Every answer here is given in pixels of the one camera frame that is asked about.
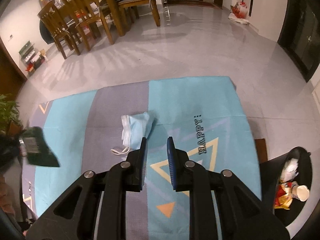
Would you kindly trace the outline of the dark green wrapper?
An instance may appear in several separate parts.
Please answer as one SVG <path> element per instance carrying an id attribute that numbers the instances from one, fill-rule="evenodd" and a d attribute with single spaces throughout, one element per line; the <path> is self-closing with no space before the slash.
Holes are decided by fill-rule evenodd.
<path id="1" fill-rule="evenodd" d="M 29 165 L 60 167 L 56 155 L 47 145 L 41 127 L 28 127 L 19 137 L 20 151 Z"/>

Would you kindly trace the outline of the black trash bin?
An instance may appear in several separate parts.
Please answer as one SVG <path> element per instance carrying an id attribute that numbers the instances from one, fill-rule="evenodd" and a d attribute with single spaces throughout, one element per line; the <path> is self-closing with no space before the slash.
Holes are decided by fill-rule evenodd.
<path id="1" fill-rule="evenodd" d="M 285 225 L 290 225 L 309 198 L 311 153 L 295 147 L 260 164 L 262 202 Z"/>

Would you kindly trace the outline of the green potted plant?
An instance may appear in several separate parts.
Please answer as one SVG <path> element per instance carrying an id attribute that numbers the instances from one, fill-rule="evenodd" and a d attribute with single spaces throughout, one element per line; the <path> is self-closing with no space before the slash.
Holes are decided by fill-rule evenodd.
<path id="1" fill-rule="evenodd" d="M 0 104 L 1 104 L 1 133 L 7 134 L 10 124 L 13 122 L 18 126 L 22 126 L 20 120 L 19 104 L 14 100 L 9 100 L 8 95 L 1 94 Z"/>

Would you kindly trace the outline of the red snack bag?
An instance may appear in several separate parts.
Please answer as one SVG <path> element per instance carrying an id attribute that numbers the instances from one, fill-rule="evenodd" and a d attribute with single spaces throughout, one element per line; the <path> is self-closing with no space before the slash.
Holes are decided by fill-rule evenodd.
<path id="1" fill-rule="evenodd" d="M 273 204 L 274 209 L 290 209 L 290 205 L 293 201 L 291 191 L 292 182 L 281 183 L 278 185 L 276 197 Z"/>

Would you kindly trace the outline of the white crumpled tissue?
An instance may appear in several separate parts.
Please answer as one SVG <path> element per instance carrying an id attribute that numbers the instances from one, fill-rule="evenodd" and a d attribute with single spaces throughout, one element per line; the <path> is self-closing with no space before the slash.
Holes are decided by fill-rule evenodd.
<path id="1" fill-rule="evenodd" d="M 279 178 L 280 182 L 286 183 L 288 181 L 292 181 L 299 174 L 297 170 L 298 170 L 298 159 L 296 158 L 289 159 L 285 163 L 281 171 L 281 175 Z"/>

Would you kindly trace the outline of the blue patterned rug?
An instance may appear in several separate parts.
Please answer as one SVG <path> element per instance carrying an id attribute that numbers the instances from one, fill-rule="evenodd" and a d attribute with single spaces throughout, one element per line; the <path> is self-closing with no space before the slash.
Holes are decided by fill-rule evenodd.
<path id="1" fill-rule="evenodd" d="M 261 196 L 254 139 L 228 77 L 184 77 L 105 87 L 41 103 L 30 119 L 43 129 L 59 167 L 25 164 L 25 204 L 40 216 L 84 172 L 124 161 L 123 115 L 154 117 L 143 191 L 127 194 L 128 239 L 188 239 L 189 194 L 172 189 L 167 139 L 206 169 L 229 169 Z"/>

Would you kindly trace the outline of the white paper cup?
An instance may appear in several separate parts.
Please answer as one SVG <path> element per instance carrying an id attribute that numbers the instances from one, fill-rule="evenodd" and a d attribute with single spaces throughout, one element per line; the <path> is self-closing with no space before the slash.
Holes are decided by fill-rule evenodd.
<path id="1" fill-rule="evenodd" d="M 310 196 L 310 190 L 305 185 L 293 185 L 291 194 L 293 198 L 306 202 Z"/>

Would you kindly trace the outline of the books stack on floor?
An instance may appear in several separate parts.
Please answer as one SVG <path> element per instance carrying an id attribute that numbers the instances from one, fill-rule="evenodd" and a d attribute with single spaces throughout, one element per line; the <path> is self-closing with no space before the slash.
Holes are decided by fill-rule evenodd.
<path id="1" fill-rule="evenodd" d="M 32 76 L 35 71 L 47 61 L 45 50 L 38 50 L 28 41 L 18 52 L 20 60 L 25 66 L 27 76 Z"/>

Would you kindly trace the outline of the blue face mask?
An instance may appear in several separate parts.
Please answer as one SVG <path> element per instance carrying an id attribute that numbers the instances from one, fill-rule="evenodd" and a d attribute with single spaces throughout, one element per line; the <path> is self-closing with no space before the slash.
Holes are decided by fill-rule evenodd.
<path id="1" fill-rule="evenodd" d="M 122 115 L 121 123 L 123 126 L 121 139 L 124 148 L 119 151 L 111 149 L 115 155 L 123 155 L 129 153 L 131 150 L 138 150 L 143 138 L 148 138 L 155 117 L 148 113 L 143 112 L 136 115 Z"/>

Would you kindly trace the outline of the wooden dining chair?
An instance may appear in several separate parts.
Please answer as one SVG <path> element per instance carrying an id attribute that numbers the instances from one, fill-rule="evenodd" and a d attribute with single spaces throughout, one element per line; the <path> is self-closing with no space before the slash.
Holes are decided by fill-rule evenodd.
<path id="1" fill-rule="evenodd" d="M 64 40 L 67 43 L 70 50 L 75 50 L 77 55 L 81 54 L 78 45 L 76 44 L 81 41 L 78 37 L 75 24 L 73 23 L 68 26 L 55 6 L 55 1 L 48 2 L 40 10 L 38 17 L 50 32 L 58 51 L 62 54 L 64 59 L 67 59 L 67 56 L 61 45 L 61 40 Z"/>

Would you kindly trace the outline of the wooden dining table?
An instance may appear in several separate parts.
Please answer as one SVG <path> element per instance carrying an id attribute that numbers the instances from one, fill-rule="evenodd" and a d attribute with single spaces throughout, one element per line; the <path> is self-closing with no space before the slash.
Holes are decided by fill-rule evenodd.
<path id="1" fill-rule="evenodd" d="M 114 44 L 113 37 L 103 14 L 105 9 L 109 9 L 112 15 L 114 25 L 119 36 L 126 34 L 125 19 L 120 13 L 119 5 L 116 0 L 62 0 L 67 12 L 76 23 L 76 29 L 80 33 L 87 51 L 90 51 L 90 45 L 84 27 L 91 27 L 98 21 L 101 21 L 106 36 L 110 44 Z"/>

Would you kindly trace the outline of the dark glass cabinet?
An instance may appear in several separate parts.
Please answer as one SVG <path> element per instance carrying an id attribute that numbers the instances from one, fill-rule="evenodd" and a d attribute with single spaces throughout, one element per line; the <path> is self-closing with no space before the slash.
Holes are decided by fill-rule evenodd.
<path id="1" fill-rule="evenodd" d="M 308 82 L 319 66 L 319 0 L 287 0 L 278 44 Z"/>

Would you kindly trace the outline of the wooden chair with cushion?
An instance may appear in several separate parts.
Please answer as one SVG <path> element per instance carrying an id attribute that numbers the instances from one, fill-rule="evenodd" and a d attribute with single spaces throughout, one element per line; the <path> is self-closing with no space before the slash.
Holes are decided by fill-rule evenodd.
<path id="1" fill-rule="evenodd" d="M 139 5 L 145 5 L 148 4 L 151 8 L 151 12 L 153 15 L 153 19 L 155 21 L 155 24 L 160 27 L 161 26 L 161 20 L 160 15 L 157 8 L 156 0 L 122 0 L 118 3 L 119 9 L 127 9 L 131 7 L 137 7 Z"/>

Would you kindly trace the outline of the red white floor bag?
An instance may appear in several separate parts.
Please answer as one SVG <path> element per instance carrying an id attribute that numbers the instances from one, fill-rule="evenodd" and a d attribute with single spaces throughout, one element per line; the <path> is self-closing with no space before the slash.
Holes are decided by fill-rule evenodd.
<path id="1" fill-rule="evenodd" d="M 236 23 L 249 25 L 247 14 L 248 14 L 248 7 L 246 3 L 236 2 L 235 6 L 231 6 L 231 13 L 228 16 L 228 19 Z"/>

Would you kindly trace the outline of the white cabinet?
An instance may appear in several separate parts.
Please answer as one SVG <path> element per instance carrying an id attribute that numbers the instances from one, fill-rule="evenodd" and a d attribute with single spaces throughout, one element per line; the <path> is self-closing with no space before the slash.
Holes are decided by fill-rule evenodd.
<path id="1" fill-rule="evenodd" d="M 234 0 L 245 2 L 249 26 L 260 36 L 278 41 L 283 27 L 288 0 Z"/>

